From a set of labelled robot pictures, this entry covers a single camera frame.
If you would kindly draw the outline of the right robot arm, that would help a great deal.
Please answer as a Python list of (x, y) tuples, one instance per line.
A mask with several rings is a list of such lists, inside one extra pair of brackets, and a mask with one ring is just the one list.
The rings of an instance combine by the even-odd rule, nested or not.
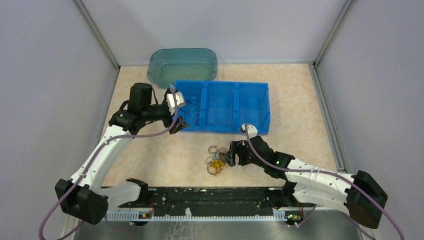
[(366, 171), (328, 171), (274, 151), (260, 136), (232, 141), (223, 158), (231, 167), (256, 165), (272, 178), (291, 184), (281, 193), (287, 206), (298, 202), (320, 205), (345, 213), (364, 227), (377, 229), (380, 225), (388, 195)]

